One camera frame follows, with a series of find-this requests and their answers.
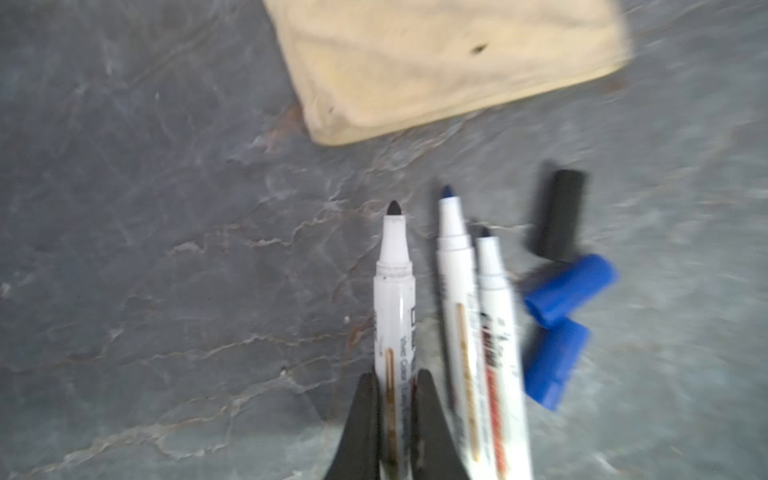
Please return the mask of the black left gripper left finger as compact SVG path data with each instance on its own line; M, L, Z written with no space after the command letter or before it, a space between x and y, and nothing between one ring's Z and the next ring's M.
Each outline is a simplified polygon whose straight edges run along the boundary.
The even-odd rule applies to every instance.
M379 480L379 393L376 375L360 376L325 480Z

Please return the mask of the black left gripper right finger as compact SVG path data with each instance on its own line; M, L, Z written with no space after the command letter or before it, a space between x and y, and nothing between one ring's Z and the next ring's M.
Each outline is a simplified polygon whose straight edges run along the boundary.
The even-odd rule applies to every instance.
M411 470L416 480L468 480L453 443L434 378L427 369L415 376L412 399Z

